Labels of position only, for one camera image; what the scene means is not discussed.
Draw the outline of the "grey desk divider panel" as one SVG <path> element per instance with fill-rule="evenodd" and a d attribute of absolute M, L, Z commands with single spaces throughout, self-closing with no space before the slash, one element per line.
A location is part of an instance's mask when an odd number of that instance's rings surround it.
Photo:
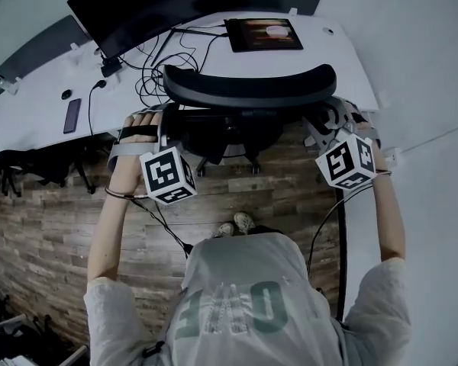
<path fill-rule="evenodd" d="M 71 50 L 71 44 L 81 46 L 91 40 L 72 15 L 30 39 L 0 65 L 0 73 L 7 79 L 24 78 L 35 69 Z"/>

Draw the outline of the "white desk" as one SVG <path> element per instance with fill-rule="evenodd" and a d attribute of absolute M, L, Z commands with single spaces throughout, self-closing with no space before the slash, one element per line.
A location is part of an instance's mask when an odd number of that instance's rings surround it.
<path fill-rule="evenodd" d="M 193 21 L 196 27 L 210 27 L 209 36 L 163 33 L 148 40 L 145 51 L 130 50 L 125 56 L 127 64 L 107 78 L 104 88 L 97 87 L 102 73 L 94 43 L 49 61 L 24 77 L 15 95 L 0 94 L 0 152 L 39 149 L 93 133 L 112 133 L 122 127 L 129 114 L 164 102 L 161 94 L 138 94 L 141 79 L 150 72 L 148 53 L 173 65 L 193 56 L 204 74 L 222 77 L 294 75 L 326 63 L 337 73 L 337 96 L 352 101 L 362 111 L 378 110 L 353 44 L 337 22 L 292 15 L 289 21 L 302 50 L 234 53 L 222 26 L 229 18 L 231 13 L 221 12 Z M 73 94 L 62 100 L 61 94 L 67 89 Z M 77 98 L 82 103 L 76 131 L 64 134 L 68 104 Z"/>

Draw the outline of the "black adapter box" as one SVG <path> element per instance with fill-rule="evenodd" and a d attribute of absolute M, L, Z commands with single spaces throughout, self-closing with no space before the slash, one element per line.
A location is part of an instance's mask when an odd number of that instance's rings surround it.
<path fill-rule="evenodd" d="M 104 78 L 114 75 L 122 69 L 121 61 L 118 58 L 104 59 L 101 65 L 101 72 Z"/>

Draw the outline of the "person in white coat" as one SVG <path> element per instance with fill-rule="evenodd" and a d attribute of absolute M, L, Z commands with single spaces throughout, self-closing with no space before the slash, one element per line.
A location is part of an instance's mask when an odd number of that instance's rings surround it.
<path fill-rule="evenodd" d="M 339 323 L 280 233 L 198 243 L 154 355 L 126 284 L 95 279 L 84 301 L 91 366 L 398 366 L 411 338 L 401 258 L 368 271 Z"/>

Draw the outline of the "purple smartphone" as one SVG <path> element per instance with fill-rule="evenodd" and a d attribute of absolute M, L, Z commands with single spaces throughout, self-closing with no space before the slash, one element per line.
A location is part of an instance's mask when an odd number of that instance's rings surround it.
<path fill-rule="evenodd" d="M 80 98 L 71 100 L 66 111 L 66 118 L 63 126 L 63 133 L 74 133 L 76 131 L 79 118 L 79 110 L 82 100 Z"/>

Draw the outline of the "person's right forearm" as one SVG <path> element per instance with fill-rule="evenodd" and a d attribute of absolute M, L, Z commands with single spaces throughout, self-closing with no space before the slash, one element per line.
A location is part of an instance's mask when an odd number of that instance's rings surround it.
<path fill-rule="evenodd" d="M 375 140 L 372 150 L 376 168 L 388 170 L 385 158 Z M 376 176 L 373 179 L 373 193 L 381 261 L 385 262 L 391 258 L 405 260 L 405 228 L 391 175 Z"/>

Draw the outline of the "person's left hand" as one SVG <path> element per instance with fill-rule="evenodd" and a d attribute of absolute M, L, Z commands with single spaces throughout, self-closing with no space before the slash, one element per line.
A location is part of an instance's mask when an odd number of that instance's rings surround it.
<path fill-rule="evenodd" d="M 162 116 L 161 112 L 147 112 L 127 117 L 116 143 L 157 143 Z"/>

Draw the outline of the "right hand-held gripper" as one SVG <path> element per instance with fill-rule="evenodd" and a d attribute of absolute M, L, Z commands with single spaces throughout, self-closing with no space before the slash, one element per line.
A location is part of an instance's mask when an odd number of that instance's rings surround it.
<path fill-rule="evenodd" d="M 328 98 L 303 117 L 309 136 L 304 145 L 316 149 L 316 163 L 333 188 L 352 191 L 372 181 L 376 168 L 373 144 L 379 136 L 358 107 L 343 98 Z"/>

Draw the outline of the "black mesh office chair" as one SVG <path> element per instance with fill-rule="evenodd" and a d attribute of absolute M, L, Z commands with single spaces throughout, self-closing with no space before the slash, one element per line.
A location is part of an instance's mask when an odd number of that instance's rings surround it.
<path fill-rule="evenodd" d="M 258 174 L 259 154 L 278 141 L 286 124 L 315 122 L 330 108 L 337 75 L 328 64 L 268 78 L 217 77 L 168 65 L 163 84 L 171 102 L 163 111 L 160 141 L 200 156 L 196 173 L 202 177 L 206 164 L 219 164 L 229 146 L 242 146 L 241 155 Z"/>

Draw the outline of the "person's left forearm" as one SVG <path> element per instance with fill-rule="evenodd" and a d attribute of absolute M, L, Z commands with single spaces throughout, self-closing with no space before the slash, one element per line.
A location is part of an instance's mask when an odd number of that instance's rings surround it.
<path fill-rule="evenodd" d="M 138 156 L 120 156 L 111 176 L 108 190 L 116 194 L 132 195 L 141 177 Z M 124 219 L 129 202 L 108 195 L 100 213 L 89 250 L 87 278 L 115 280 L 121 254 Z"/>

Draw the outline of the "black tablet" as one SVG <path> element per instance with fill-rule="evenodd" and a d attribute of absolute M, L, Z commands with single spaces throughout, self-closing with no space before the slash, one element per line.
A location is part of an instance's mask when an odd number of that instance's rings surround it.
<path fill-rule="evenodd" d="M 227 19 L 224 25 L 231 48 L 235 53 L 303 49 L 288 19 Z"/>

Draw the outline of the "black computer monitor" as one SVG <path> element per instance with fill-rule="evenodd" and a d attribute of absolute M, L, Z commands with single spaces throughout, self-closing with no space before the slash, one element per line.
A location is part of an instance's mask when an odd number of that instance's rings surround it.
<path fill-rule="evenodd" d="M 320 0 L 68 0 L 106 59 L 114 59 L 178 24 L 225 11 L 313 15 Z"/>

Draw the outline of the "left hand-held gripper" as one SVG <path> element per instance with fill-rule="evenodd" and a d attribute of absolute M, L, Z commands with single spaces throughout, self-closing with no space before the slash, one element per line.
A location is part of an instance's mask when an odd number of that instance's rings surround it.
<path fill-rule="evenodd" d="M 197 195 L 195 180 L 188 162 L 177 148 L 178 140 L 172 138 L 170 127 L 176 125 L 174 104 L 164 104 L 159 110 L 162 121 L 158 127 L 157 143 L 116 143 L 113 144 L 108 158 L 108 167 L 113 170 L 120 156 L 138 156 L 140 170 L 146 189 L 145 194 L 135 194 L 135 200 L 151 199 L 162 205 L 170 205 Z"/>

